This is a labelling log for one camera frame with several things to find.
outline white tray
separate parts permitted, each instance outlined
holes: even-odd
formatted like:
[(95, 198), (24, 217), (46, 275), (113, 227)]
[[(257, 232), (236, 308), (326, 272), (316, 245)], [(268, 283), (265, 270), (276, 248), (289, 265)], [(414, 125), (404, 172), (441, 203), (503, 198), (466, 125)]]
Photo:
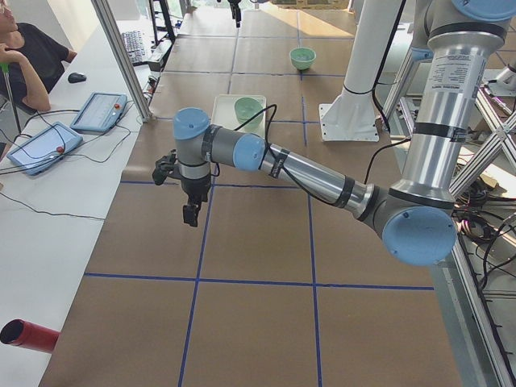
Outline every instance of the white tray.
[[(239, 127), (240, 123), (236, 119), (235, 114), (235, 102), (242, 97), (254, 98), (261, 104), (262, 107), (267, 106), (265, 97), (263, 95), (220, 94), (215, 98), (213, 114), (211, 115), (211, 123), (231, 130)], [(243, 127), (239, 131), (244, 133), (254, 133), (264, 138), (266, 117), (267, 115), (264, 114), (264, 118), (261, 120), (257, 127), (253, 127), (252, 129)]]

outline red object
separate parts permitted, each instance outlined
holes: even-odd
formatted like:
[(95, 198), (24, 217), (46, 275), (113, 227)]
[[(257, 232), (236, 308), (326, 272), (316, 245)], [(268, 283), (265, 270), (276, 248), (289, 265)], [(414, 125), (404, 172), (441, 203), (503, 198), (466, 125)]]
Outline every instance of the red object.
[(35, 351), (52, 353), (59, 332), (20, 319), (7, 323), (0, 332), (0, 341)]

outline keyboard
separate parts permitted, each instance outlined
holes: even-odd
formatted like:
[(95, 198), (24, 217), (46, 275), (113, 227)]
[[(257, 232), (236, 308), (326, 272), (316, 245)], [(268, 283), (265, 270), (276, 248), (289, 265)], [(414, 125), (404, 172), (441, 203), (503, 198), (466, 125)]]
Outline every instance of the keyboard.
[(122, 41), (133, 66), (147, 63), (147, 51), (141, 31), (122, 32)]

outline label sticker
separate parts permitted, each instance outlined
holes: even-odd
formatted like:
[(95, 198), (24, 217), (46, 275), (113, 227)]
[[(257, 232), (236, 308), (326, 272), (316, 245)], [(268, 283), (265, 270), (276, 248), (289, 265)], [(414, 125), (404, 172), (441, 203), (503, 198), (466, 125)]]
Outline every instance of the label sticker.
[(425, 94), (456, 93), (475, 99), (485, 63), (485, 58), (478, 55), (453, 54), (435, 57)]

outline person's arm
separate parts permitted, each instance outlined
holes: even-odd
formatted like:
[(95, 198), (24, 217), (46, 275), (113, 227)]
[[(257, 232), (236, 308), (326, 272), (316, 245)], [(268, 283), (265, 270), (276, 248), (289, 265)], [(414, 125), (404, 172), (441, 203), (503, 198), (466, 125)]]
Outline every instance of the person's arm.
[(7, 48), (6, 44), (0, 44), (0, 62), (19, 64), (27, 86), (27, 95), (23, 97), (22, 102), (32, 109), (49, 111), (50, 99), (47, 90), (31, 62), (21, 52), (6, 51)]
[(0, 143), (0, 160), (9, 152), (10, 145)]
[(72, 60), (77, 56), (77, 53), (73, 50), (68, 49), (68, 56), (64, 61), (72, 63)]

